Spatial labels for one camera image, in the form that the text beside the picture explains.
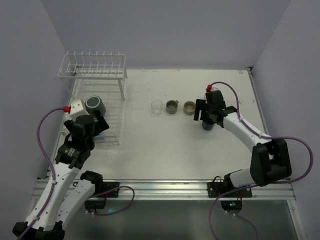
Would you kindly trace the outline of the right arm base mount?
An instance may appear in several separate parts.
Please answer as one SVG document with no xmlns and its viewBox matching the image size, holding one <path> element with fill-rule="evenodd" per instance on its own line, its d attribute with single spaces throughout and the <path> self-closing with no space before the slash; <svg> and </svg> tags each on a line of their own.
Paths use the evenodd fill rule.
<svg viewBox="0 0 320 240">
<path fill-rule="evenodd" d="M 229 214 L 238 214 L 243 208 L 244 198 L 252 198 L 252 190 L 246 188 L 239 190 L 232 186 L 227 180 L 223 180 L 220 176 L 216 176 L 213 180 L 206 183 L 207 195 L 209 198 L 217 198 L 223 195 L 227 200 L 221 200 L 220 205 L 222 209 Z"/>
</svg>

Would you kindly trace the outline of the olive green mug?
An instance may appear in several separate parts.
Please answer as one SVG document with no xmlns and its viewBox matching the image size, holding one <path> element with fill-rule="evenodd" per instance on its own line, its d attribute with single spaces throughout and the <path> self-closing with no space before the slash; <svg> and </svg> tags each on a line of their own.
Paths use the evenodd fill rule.
<svg viewBox="0 0 320 240">
<path fill-rule="evenodd" d="M 168 114 L 175 114 L 178 110 L 179 101 L 178 100 L 169 100 L 166 102 L 166 112 Z"/>
</svg>

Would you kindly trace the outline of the speckled beige bowl cup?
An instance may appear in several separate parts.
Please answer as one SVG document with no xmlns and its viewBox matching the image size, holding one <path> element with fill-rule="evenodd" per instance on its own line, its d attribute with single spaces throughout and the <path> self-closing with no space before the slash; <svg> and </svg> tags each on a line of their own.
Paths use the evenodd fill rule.
<svg viewBox="0 0 320 240">
<path fill-rule="evenodd" d="M 193 115 L 195 113 L 196 104 L 193 101 L 186 101 L 183 104 L 183 111 L 186 115 Z"/>
</svg>

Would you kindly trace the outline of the navy patterned cup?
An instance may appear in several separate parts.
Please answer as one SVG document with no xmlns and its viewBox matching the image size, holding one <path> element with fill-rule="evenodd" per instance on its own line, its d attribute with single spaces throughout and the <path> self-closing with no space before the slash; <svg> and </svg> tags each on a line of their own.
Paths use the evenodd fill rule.
<svg viewBox="0 0 320 240">
<path fill-rule="evenodd" d="M 207 122 L 202 122 L 201 124 L 202 128 L 205 130 L 205 131 L 210 131 L 213 129 L 214 127 L 214 124 L 210 124 L 210 123 L 207 123 Z"/>
</svg>

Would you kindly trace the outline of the light blue mug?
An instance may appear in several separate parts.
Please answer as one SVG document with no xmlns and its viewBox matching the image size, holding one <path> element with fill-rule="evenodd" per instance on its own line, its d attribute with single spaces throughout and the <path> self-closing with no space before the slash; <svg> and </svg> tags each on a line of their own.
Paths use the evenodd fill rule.
<svg viewBox="0 0 320 240">
<path fill-rule="evenodd" d="M 105 133 L 100 133 L 95 137 L 96 141 L 106 141 L 108 139 L 108 136 Z"/>
</svg>

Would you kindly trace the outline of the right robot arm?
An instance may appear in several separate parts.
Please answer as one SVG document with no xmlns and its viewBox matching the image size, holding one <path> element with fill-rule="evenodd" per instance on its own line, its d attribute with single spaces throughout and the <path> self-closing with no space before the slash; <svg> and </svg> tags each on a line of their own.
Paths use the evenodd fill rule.
<svg viewBox="0 0 320 240">
<path fill-rule="evenodd" d="M 205 99 L 195 102 L 195 121 L 201 120 L 202 127 L 212 129 L 214 125 L 236 136 L 251 152 L 250 166 L 224 176 L 225 192 L 250 185 L 260 187 L 286 179 L 292 174 L 287 142 L 273 140 L 247 123 L 234 106 L 227 106 L 220 90 L 205 93 Z"/>
</svg>

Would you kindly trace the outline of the clear drinking glass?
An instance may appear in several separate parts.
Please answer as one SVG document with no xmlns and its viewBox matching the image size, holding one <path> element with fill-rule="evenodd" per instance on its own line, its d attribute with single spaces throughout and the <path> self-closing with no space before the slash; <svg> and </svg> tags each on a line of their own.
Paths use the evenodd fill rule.
<svg viewBox="0 0 320 240">
<path fill-rule="evenodd" d="M 154 115 L 160 115 L 162 113 L 163 103 L 160 100 L 154 100 L 150 106 L 151 106 L 151 112 Z"/>
</svg>

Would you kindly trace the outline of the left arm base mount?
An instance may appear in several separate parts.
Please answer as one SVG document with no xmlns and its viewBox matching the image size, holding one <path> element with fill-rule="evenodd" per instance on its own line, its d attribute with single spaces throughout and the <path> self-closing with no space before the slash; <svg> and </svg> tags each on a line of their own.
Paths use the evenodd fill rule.
<svg viewBox="0 0 320 240">
<path fill-rule="evenodd" d="M 120 186 L 120 182 L 107 181 L 102 184 L 100 189 L 101 195 L 96 197 L 90 197 L 84 203 L 84 208 L 88 212 L 98 213 L 98 210 L 103 210 L 107 205 L 108 198 L 117 198 L 119 196 L 119 190 L 113 190 Z"/>
</svg>

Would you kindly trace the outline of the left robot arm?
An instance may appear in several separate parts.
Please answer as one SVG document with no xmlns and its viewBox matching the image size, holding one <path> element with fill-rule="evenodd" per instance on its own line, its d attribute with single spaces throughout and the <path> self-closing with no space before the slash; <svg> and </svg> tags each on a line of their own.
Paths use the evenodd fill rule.
<svg viewBox="0 0 320 240">
<path fill-rule="evenodd" d="M 108 123 L 95 111 L 94 116 L 81 115 L 65 125 L 70 134 L 57 151 L 52 177 L 26 220 L 13 227 L 12 232 L 19 240 L 62 240 L 80 207 L 103 189 L 102 175 L 86 171 L 75 189 L 67 193 L 95 147 L 95 136 L 107 130 Z"/>
</svg>

